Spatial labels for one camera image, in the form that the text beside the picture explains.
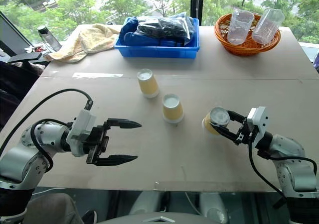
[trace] table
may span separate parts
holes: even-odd
[[[247,146],[236,146],[225,138],[206,135],[201,121],[216,105],[242,115],[247,115],[252,107],[267,106],[269,132],[293,137],[304,146],[307,157],[319,162],[318,74],[292,33],[283,29],[282,41],[275,49],[254,57],[229,54],[212,35],[213,27],[201,27],[201,49],[195,60],[123,58],[118,51],[110,50],[90,55],[78,64],[51,62],[0,133],[0,140],[3,141],[13,125],[45,96],[60,89],[78,88],[94,100],[91,112],[97,116],[96,125],[108,117],[128,118],[143,125],[130,130],[112,128],[105,156],[139,157],[116,167],[96,167],[87,165],[86,157],[57,154],[53,158],[54,168],[45,174],[41,186],[271,191],[253,172]],[[154,71],[160,87],[158,97],[148,100],[142,96],[136,80],[140,68]],[[74,73],[82,73],[82,78],[76,78],[78,75]],[[178,125],[168,124],[162,118],[161,100],[167,93],[181,98],[185,117]],[[45,117],[71,121],[85,102],[85,98],[76,93],[53,98],[17,131],[6,150],[13,147],[21,131],[35,121]],[[272,162],[258,156],[254,160],[261,173],[278,185]]]

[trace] orange woven basket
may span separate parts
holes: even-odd
[[[253,31],[254,31],[254,29],[255,29],[255,27],[256,27],[256,25],[261,17],[258,14],[254,14],[255,19],[253,20],[253,22],[250,26],[247,39],[244,43],[242,43],[240,45],[234,45],[234,44],[228,42],[227,34],[228,34],[229,25],[230,25],[231,15],[232,14],[230,13],[230,14],[227,14],[227,15],[220,17],[215,25],[215,35],[227,51],[229,51],[235,55],[238,55],[238,56],[251,56],[251,55],[255,55],[259,52],[269,51],[270,49],[273,49],[279,43],[280,38],[281,38],[279,30],[277,30],[277,32],[276,32],[274,38],[271,40],[271,42],[266,44],[266,45],[260,44],[260,43],[253,40],[251,34],[253,33]]]

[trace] upside-down paper cup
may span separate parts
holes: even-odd
[[[180,99],[175,94],[165,95],[163,98],[163,118],[169,123],[178,123],[184,118]]]
[[[153,98],[159,94],[159,87],[150,69],[141,69],[138,72],[141,91],[146,98]]]

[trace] blue plastic bin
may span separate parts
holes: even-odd
[[[116,40],[114,48],[118,49],[125,57],[169,57],[169,58],[192,58],[200,48],[199,46],[199,21],[194,18],[196,33],[190,43],[185,47],[167,47],[167,46],[124,46],[119,39]]]

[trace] window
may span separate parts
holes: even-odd
[[[283,11],[282,26],[288,26],[299,42],[319,44],[319,0],[204,0],[202,25],[214,25],[235,8],[262,14],[267,7]]]
[[[59,41],[80,24],[122,24],[128,16],[190,15],[190,0],[0,0],[0,11],[33,44],[37,27],[46,25]]]

